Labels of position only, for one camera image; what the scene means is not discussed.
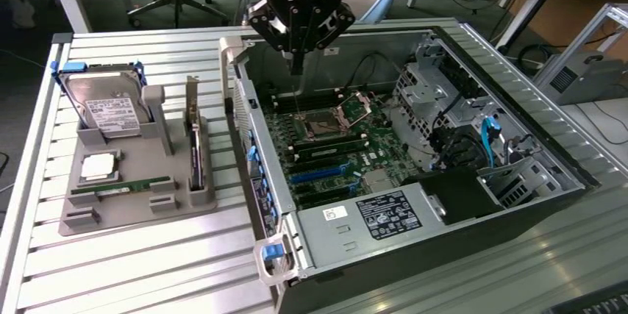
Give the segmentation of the graphics card with metal bracket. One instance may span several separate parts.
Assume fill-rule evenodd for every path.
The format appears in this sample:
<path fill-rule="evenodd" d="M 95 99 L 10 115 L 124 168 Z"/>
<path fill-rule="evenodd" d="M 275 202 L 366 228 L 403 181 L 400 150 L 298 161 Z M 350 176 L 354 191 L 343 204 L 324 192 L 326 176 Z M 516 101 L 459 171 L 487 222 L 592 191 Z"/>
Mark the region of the graphics card with metal bracket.
<path fill-rule="evenodd" d="M 199 77 L 188 76 L 186 82 L 186 127 L 191 147 L 191 190 L 204 189 L 202 122 L 198 97 Z"/>

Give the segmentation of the metal socket cover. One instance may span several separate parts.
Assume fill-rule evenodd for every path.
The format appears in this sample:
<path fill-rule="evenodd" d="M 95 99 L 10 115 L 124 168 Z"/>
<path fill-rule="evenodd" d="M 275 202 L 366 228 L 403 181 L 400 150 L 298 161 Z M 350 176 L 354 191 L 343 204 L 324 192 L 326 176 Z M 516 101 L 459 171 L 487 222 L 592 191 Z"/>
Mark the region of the metal socket cover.
<path fill-rule="evenodd" d="M 355 91 L 335 107 L 334 114 L 344 128 L 354 127 L 372 113 L 370 98 Z"/>

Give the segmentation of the CPU socket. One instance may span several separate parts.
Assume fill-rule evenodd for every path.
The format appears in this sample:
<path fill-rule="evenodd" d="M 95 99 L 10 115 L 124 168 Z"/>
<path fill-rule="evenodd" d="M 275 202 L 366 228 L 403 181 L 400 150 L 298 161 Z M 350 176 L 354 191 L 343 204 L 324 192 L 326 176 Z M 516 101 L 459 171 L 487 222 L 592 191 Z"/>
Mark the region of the CPU socket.
<path fill-rule="evenodd" d="M 319 111 L 306 114 L 304 126 L 308 138 L 319 138 L 323 135 L 342 133 L 339 121 L 330 111 Z"/>

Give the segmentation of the green motherboard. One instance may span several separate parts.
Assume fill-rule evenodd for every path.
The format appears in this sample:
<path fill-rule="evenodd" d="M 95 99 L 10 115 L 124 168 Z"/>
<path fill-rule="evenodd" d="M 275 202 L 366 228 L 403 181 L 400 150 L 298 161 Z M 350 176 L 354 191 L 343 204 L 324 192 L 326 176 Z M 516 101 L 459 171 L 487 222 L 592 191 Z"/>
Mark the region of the green motherboard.
<path fill-rule="evenodd" d="M 392 97 L 387 94 L 360 91 L 363 95 L 370 98 L 372 113 L 348 129 L 344 128 L 339 122 L 342 133 L 323 135 L 315 139 L 307 137 L 304 126 L 306 114 L 319 111 L 330 111 L 334 114 L 335 107 L 355 91 L 344 92 L 335 90 L 331 95 L 316 95 L 312 97 L 298 96 L 302 112 L 300 117 L 296 116 L 294 97 L 271 96 L 264 102 L 262 111 L 264 113 L 282 170 L 287 179 L 288 190 L 298 209 L 300 194 L 346 186 L 352 188 L 352 193 L 351 195 L 338 198 L 351 199 L 371 194 L 372 192 L 364 183 L 363 176 L 367 172 L 378 169 L 386 170 L 395 187 L 399 187 L 408 177 L 418 175 L 423 171 L 420 164 L 423 160 L 430 158 L 430 153 L 411 148 L 410 145 L 400 140 L 392 128 L 392 121 L 390 119 Z M 342 176 L 299 184 L 291 183 L 291 176 L 312 172 L 307 171 L 298 174 L 288 173 L 288 166 L 300 163 L 294 160 L 294 154 L 300 149 L 358 140 L 368 140 L 370 147 L 362 152 L 336 157 L 342 160 L 342 164 L 336 167 L 346 168 L 346 172 Z"/>

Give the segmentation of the dark RAM stick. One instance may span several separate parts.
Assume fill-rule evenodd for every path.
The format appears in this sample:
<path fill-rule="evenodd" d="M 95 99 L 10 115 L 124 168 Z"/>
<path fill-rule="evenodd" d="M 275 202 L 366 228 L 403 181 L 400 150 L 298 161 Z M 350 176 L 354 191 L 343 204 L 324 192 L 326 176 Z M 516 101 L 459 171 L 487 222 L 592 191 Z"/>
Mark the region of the dark RAM stick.
<path fill-rule="evenodd" d="M 351 142 L 335 143 L 326 146 L 310 147 L 308 149 L 300 149 L 294 154 L 294 160 L 296 162 L 307 162 L 312 160 L 320 160 L 327 157 L 344 156 L 356 152 L 367 150 L 370 147 L 368 140 L 358 140 Z"/>

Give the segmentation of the black expansion slot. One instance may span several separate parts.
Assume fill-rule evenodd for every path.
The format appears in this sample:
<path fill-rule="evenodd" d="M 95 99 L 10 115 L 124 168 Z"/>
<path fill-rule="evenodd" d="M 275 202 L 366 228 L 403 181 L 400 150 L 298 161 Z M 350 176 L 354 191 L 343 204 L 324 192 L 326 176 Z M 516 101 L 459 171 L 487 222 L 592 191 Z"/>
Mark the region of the black expansion slot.
<path fill-rule="evenodd" d="M 336 157 L 328 157 L 319 160 L 311 160 L 300 163 L 295 163 L 294 165 L 288 166 L 288 173 L 298 174 L 304 173 L 307 171 L 314 171 L 322 168 L 331 168 L 336 167 L 342 164 L 342 160 Z"/>
<path fill-rule="evenodd" d="M 346 186 L 342 188 L 334 188 L 324 191 L 315 191 L 312 193 L 306 193 L 299 195 L 299 200 L 302 202 L 319 202 L 328 199 L 335 199 L 338 197 L 344 197 L 351 195 L 352 188 Z"/>
<path fill-rule="evenodd" d="M 335 198 L 335 199 L 300 199 L 299 200 L 299 210 L 307 210 L 314 207 L 322 207 L 338 202 L 343 202 L 348 200 L 348 198 Z"/>

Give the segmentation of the silver hard disk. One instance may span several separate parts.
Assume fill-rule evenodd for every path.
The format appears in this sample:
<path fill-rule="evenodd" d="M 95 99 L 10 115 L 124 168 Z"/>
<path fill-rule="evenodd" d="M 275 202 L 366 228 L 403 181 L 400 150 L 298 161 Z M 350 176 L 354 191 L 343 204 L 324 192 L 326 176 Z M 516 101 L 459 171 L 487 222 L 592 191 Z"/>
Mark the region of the silver hard disk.
<path fill-rule="evenodd" d="M 135 70 L 63 73 L 60 79 L 86 129 L 98 129 L 106 138 L 140 134 L 140 125 L 151 122 L 151 114 Z"/>

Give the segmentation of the blue expansion slot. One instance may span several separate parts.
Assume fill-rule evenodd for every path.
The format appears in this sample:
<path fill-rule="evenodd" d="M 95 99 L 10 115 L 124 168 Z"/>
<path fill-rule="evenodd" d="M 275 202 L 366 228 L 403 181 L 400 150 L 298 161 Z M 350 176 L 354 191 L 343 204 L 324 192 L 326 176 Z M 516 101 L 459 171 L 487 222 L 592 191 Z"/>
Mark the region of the blue expansion slot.
<path fill-rule="evenodd" d="M 331 168 L 331 169 L 326 169 L 320 171 L 312 171 L 304 174 L 291 176 L 290 180 L 291 180 L 291 183 L 299 184 L 303 182 L 312 182 L 319 179 L 342 176 L 344 172 L 346 172 L 346 168 L 336 167 L 336 168 Z"/>

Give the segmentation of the blue disk caddy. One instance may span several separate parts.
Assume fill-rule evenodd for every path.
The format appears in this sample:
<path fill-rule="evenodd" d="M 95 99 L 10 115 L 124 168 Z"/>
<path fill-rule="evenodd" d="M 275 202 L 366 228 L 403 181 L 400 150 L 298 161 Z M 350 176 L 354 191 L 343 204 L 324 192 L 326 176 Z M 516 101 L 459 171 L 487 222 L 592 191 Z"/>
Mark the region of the blue disk caddy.
<path fill-rule="evenodd" d="M 90 65 L 71 61 L 54 69 L 52 77 L 82 118 L 87 118 L 87 101 L 128 97 L 139 103 L 147 85 L 140 62 Z"/>

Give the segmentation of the grey parts rack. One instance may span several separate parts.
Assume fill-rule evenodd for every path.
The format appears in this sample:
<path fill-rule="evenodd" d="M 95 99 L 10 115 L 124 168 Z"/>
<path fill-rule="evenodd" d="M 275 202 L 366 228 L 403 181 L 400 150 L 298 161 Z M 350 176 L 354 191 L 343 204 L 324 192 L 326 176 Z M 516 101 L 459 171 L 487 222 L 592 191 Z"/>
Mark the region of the grey parts rack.
<path fill-rule="evenodd" d="M 120 226 L 184 215 L 210 212 L 218 206 L 216 187 L 208 140 L 208 123 L 200 114 L 203 143 L 204 189 L 191 190 L 191 147 L 182 118 L 166 119 L 164 88 L 148 85 L 142 100 L 152 120 L 140 125 L 138 136 L 106 138 L 98 129 L 79 129 L 70 184 L 62 209 L 58 232 L 63 236 L 95 232 Z M 114 154 L 114 173 L 102 179 L 80 176 L 84 158 L 92 154 Z M 108 190 L 72 195 L 70 191 L 87 186 L 170 176 L 172 182 L 151 184 L 140 192 Z"/>

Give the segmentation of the green RAM stick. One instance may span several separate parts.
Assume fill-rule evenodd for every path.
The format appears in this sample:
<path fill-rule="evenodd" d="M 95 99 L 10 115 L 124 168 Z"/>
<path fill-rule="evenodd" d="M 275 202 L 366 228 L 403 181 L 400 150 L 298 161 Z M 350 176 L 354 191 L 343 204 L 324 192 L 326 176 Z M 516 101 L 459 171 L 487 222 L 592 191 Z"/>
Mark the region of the green RAM stick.
<path fill-rule="evenodd" d="M 104 192 L 108 190 L 123 190 L 124 193 L 127 192 L 140 192 L 144 190 L 151 189 L 151 184 L 159 182 L 172 182 L 174 179 L 170 176 L 162 176 L 158 178 L 151 179 L 142 179 L 139 181 L 130 181 L 130 182 L 116 182 L 108 185 L 96 185 L 96 186 L 87 186 L 82 188 L 75 188 L 70 191 L 72 195 L 80 193 L 90 193 L 90 192 Z"/>

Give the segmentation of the grey computer tower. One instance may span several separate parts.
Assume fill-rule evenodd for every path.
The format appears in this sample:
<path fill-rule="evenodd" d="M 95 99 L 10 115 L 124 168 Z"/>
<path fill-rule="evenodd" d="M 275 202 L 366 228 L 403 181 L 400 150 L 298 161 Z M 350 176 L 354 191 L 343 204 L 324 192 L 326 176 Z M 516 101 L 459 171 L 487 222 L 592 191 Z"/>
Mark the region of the grey computer tower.
<path fill-rule="evenodd" d="M 534 81 L 544 95 L 559 105 L 580 104 L 611 93 L 628 69 L 628 63 L 600 51 L 574 54 L 555 76 L 542 69 Z"/>

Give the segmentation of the grey power supply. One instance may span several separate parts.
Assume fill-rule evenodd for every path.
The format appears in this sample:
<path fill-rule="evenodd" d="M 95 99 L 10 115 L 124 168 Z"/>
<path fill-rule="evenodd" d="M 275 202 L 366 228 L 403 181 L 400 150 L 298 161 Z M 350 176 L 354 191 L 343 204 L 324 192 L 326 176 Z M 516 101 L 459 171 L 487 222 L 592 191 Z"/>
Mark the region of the grey power supply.
<path fill-rule="evenodd" d="M 315 268 L 334 268 L 446 230 L 419 183 L 298 212 Z"/>

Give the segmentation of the black keyboard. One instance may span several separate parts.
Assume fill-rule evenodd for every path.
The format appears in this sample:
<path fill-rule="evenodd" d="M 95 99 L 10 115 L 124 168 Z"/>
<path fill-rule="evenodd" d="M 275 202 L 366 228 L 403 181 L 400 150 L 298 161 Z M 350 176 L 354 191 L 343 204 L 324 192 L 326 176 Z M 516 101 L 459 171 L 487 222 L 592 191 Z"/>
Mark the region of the black keyboard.
<path fill-rule="evenodd" d="M 542 314 L 628 314 L 628 288 L 599 290 L 550 307 Z"/>

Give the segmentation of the aluminium profile frame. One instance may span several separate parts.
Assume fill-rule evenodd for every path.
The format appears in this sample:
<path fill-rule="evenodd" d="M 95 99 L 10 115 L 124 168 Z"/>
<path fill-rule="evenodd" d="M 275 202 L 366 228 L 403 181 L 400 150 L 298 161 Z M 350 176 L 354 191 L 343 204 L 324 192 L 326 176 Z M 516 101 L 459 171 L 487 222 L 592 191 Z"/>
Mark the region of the aluminium profile frame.
<path fill-rule="evenodd" d="M 550 85 L 568 61 L 582 52 L 607 54 L 615 43 L 628 35 L 628 3 L 607 3 L 555 60 L 544 65 L 534 82 L 539 88 Z"/>

